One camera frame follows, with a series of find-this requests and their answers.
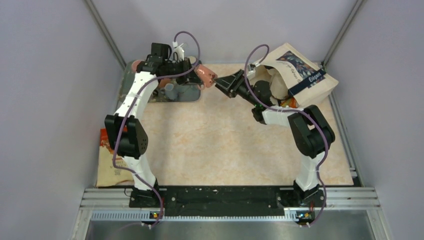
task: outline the metal frame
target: metal frame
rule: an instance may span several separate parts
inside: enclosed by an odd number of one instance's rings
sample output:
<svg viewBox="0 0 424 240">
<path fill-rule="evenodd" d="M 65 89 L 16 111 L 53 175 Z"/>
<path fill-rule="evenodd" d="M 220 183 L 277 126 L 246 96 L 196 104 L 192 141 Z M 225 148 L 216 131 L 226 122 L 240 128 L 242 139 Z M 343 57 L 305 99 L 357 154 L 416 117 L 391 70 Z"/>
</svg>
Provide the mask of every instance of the metal frame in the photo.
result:
<svg viewBox="0 0 424 240">
<path fill-rule="evenodd" d="M 99 26 L 101 33 L 106 39 L 108 45 L 112 49 L 117 61 L 124 69 L 126 62 L 123 59 L 118 47 L 108 29 L 105 26 L 100 14 L 98 13 L 95 5 L 92 0 L 84 0 L 87 5 L 87 8 L 91 12 L 94 21 Z M 345 36 L 348 31 L 352 21 L 357 15 L 358 11 L 364 5 L 365 0 L 357 0 L 353 6 L 351 12 L 349 13 L 346 21 L 341 27 L 337 37 L 332 43 L 328 53 L 326 54 L 322 65 L 326 67 L 330 62 L 335 50 L 337 49 L 339 43 Z M 361 171 L 358 169 L 358 166 L 355 164 L 358 156 L 356 152 L 351 147 L 349 137 L 347 135 L 347 129 L 344 125 L 343 117 L 340 113 L 340 108 L 336 102 L 334 93 L 329 96 L 330 104 L 334 112 L 334 117 L 337 123 L 338 130 L 340 132 L 341 141 L 343 143 L 346 156 L 348 159 L 348 164 L 350 167 L 350 172 L 352 178 L 361 177 Z M 152 209 L 135 209 L 129 208 L 129 196 L 124 194 L 122 188 L 115 189 L 98 189 L 98 188 L 88 188 L 85 190 L 84 195 L 81 200 L 79 213 L 77 220 L 75 222 L 75 227 L 72 235 L 72 240 L 84 240 L 89 230 L 89 223 L 91 220 L 98 221 L 142 221 L 147 216 L 147 211 Z M 287 212 L 286 216 L 281 217 L 245 217 L 245 218 L 225 218 L 225 217 L 214 217 L 214 221 L 292 221 L 293 216 L 291 213 L 293 211 L 305 211 L 306 208 L 301 207 L 291 207 L 285 208 L 284 211 Z M 376 191 L 373 187 L 327 187 L 327 207 L 325 211 L 354 211 L 354 210 L 364 210 L 367 212 L 369 222 L 374 233 L 376 240 L 390 240 L 390 230 L 388 228 L 387 222 L 383 215 L 380 201 L 376 194 Z M 209 217 L 164 217 L 164 221 L 209 221 Z"/>
<path fill-rule="evenodd" d="M 101 34 L 103 35 L 104 39 L 106 40 L 107 45 L 109 45 L 110 49 L 112 50 L 113 54 L 115 55 L 116 60 L 118 61 L 120 67 L 122 70 L 125 69 L 127 66 L 127 62 L 124 60 L 124 57 L 122 57 L 121 52 L 119 51 L 114 39 L 112 38 L 111 33 L 109 32 L 108 28 L 105 25 L 105 22 L 103 22 L 102 17 L 100 16 L 99 12 L 97 11 L 96 6 L 94 5 L 92 0 L 84 0 L 85 5 L 87 6 L 87 9 L 91 13 L 91 16 L 93 17 L 94 22 L 98 26 Z"/>
</svg>

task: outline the metal floor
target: metal floor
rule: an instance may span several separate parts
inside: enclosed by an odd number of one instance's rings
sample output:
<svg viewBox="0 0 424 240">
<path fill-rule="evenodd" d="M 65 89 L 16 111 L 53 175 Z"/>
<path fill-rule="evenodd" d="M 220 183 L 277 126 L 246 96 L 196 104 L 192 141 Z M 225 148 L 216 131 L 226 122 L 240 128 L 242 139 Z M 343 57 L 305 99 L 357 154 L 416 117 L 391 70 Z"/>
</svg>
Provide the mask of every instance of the metal floor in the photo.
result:
<svg viewBox="0 0 424 240">
<path fill-rule="evenodd" d="M 161 222 L 157 227 L 131 222 L 91 221 L 86 240 L 374 240 L 367 211 L 326 211 L 311 228 L 293 222 Z"/>
</svg>

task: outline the beige table surface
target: beige table surface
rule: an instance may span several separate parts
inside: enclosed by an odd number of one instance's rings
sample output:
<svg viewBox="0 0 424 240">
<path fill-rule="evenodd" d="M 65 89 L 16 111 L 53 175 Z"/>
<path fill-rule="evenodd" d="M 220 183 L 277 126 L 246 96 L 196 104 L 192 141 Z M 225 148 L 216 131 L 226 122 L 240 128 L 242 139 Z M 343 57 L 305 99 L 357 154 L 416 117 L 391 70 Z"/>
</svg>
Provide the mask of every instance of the beige table surface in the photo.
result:
<svg viewBox="0 0 424 240">
<path fill-rule="evenodd" d="M 242 64 L 206 64 L 218 76 Z M 326 185 L 352 185 L 348 161 L 328 99 L 318 104 L 335 132 L 321 167 Z M 290 128 L 255 121 L 253 106 L 216 87 L 196 102 L 152 102 L 142 117 L 147 157 L 160 185 L 292 185 L 301 153 Z"/>
</svg>

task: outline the white paper bag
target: white paper bag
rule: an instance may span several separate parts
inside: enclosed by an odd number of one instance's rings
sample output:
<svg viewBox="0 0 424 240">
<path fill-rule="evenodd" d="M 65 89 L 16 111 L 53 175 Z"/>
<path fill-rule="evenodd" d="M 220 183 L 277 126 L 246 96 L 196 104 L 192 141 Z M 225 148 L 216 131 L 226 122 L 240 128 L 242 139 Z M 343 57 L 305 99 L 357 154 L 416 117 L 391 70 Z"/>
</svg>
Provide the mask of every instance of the white paper bag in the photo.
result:
<svg viewBox="0 0 424 240">
<path fill-rule="evenodd" d="M 261 65 L 275 68 L 289 90 L 304 79 L 313 82 L 313 76 L 318 74 L 319 80 L 294 95 L 299 108 L 320 103 L 339 83 L 328 73 L 320 76 L 317 72 L 320 68 L 288 43 L 270 52 Z"/>
</svg>

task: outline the gray wall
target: gray wall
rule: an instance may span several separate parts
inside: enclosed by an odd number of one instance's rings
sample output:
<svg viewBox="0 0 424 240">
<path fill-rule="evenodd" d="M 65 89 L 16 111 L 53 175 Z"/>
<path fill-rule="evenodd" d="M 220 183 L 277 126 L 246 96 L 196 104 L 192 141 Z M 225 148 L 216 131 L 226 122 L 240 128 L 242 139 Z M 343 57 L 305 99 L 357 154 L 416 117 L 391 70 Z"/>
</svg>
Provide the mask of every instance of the gray wall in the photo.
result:
<svg viewBox="0 0 424 240">
<path fill-rule="evenodd" d="M 423 1 L 368 1 L 328 68 L 364 180 L 399 240 L 422 239 L 424 227 L 423 11 Z"/>
<path fill-rule="evenodd" d="M 0 239 L 71 237 L 120 74 L 82 0 L 1 2 Z"/>
<path fill-rule="evenodd" d="M 93 0 L 128 62 L 150 44 L 170 44 L 181 30 L 194 34 L 205 63 L 242 63 L 259 44 L 285 42 L 312 61 L 324 59 L 354 0 Z M 188 37 L 188 53 L 196 55 Z M 262 57 L 258 51 L 254 58 Z"/>
</svg>

